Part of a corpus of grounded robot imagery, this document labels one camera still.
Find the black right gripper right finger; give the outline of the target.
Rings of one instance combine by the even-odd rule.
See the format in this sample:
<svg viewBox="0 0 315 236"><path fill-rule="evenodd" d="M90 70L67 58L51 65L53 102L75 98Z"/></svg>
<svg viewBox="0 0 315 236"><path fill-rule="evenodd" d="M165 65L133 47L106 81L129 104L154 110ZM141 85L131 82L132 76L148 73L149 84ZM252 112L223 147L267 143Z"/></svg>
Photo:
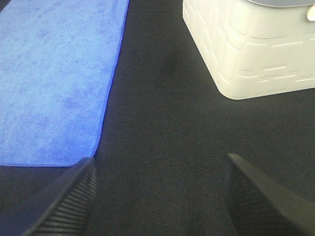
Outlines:
<svg viewBox="0 0 315 236"><path fill-rule="evenodd" d="M229 153L224 200L239 236L313 236L315 205Z"/></svg>

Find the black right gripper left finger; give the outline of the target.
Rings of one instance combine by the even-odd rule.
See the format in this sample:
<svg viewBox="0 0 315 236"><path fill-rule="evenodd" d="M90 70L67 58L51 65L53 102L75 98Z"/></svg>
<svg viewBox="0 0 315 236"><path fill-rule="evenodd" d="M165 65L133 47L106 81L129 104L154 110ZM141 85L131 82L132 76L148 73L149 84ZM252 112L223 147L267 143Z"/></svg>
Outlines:
<svg viewBox="0 0 315 236"><path fill-rule="evenodd" d="M82 158L45 189L0 215L2 236L81 236L97 192L93 157Z"/></svg>

